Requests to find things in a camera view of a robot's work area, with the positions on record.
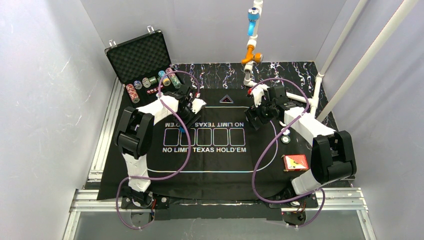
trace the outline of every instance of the triangle logo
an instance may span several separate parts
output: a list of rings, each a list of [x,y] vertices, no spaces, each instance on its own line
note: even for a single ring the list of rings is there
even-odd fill
[[[231,99],[231,97],[230,96],[228,96],[228,94],[227,95],[225,95],[223,98],[221,98],[221,100],[219,100],[219,103],[221,103],[221,104],[233,104],[234,103],[234,101]]]

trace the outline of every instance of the white wall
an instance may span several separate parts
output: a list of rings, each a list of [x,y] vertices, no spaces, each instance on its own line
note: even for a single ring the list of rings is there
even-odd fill
[[[324,43],[321,46],[321,49],[318,52],[314,62],[318,72],[321,72],[321,69],[324,66],[327,58],[330,55],[334,45],[339,39],[340,34],[348,23],[349,18],[352,16],[353,11],[358,5],[359,0],[346,0],[340,12],[338,13],[337,18],[335,19],[334,24],[332,25],[330,31],[328,32],[327,37],[325,38]]]
[[[114,72],[80,1],[1,1],[0,40],[0,239],[61,239]]]
[[[164,32],[174,64],[237,63],[246,55],[253,0],[81,0],[105,46]],[[264,61],[313,61],[345,0],[265,0],[257,50]]]
[[[402,1],[369,1],[324,78],[333,96]],[[421,239],[424,194],[424,1],[417,3],[335,106],[353,137],[357,174],[378,239]]]

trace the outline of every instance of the gray floor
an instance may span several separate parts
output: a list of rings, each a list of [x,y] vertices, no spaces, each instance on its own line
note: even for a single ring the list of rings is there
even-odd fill
[[[308,211],[308,218],[315,214]],[[123,213],[130,223],[130,213]],[[138,217],[147,221],[148,214]],[[274,240],[274,239],[365,239],[356,211],[323,211],[305,228],[281,226],[283,222],[264,219],[178,219],[155,221],[146,229],[125,227],[116,212],[82,212],[75,239],[148,239],[148,240]]]

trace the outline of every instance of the circular chip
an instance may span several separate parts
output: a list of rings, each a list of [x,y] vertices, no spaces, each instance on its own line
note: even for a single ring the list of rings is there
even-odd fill
[[[158,80],[155,76],[149,77],[148,81],[150,82],[150,85],[155,85],[158,83]]]
[[[143,86],[145,88],[150,88],[150,85],[151,84],[150,84],[150,81],[149,81],[149,79],[147,77],[143,78],[143,80],[141,82],[143,83]]]
[[[172,84],[174,85],[174,87],[175,87],[176,89],[179,89],[179,88],[181,87],[181,82],[180,82],[180,80],[178,79],[177,75],[175,75],[175,73],[171,73],[169,76],[170,76],[170,78],[171,78],[171,82],[172,82]]]
[[[169,86],[171,84],[171,80],[167,77],[165,77],[162,81],[163,85]]]
[[[126,88],[126,91],[128,92],[128,95],[131,98],[131,101],[133,103],[136,104],[136,103],[140,102],[139,95],[137,94],[137,91],[134,88],[134,85],[128,84],[127,86],[125,86],[125,88]]]
[[[283,144],[288,144],[288,143],[290,143],[290,137],[289,137],[289,136],[282,136],[282,137],[281,137],[281,142],[282,142]]]
[[[159,71],[158,73],[157,73],[157,75],[159,75],[159,77],[163,77],[164,75],[165,75],[165,71]]]
[[[142,89],[143,85],[141,81],[134,81],[134,88],[135,89]]]

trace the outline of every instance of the black poker mat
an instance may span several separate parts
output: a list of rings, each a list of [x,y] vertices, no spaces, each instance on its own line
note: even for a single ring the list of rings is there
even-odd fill
[[[246,97],[246,89],[202,89],[201,98],[207,107],[201,118],[191,127],[191,157],[184,172],[175,177],[152,181],[149,189],[155,194],[187,199],[255,200],[252,190],[252,170],[262,151],[282,127],[277,121],[260,130],[251,128],[244,114],[253,104]],[[220,103],[229,95],[234,103]],[[123,96],[117,121],[130,100]],[[187,155],[187,137],[174,125],[172,117],[154,127],[153,144],[147,153],[150,177],[164,177],[176,171]],[[265,155],[256,174],[256,189],[263,197],[271,197],[301,172],[285,172],[282,155],[306,154],[308,162],[311,147],[293,129],[289,144],[278,141]],[[118,148],[111,143],[102,174],[98,200],[116,196],[119,182],[127,177],[127,167]]]

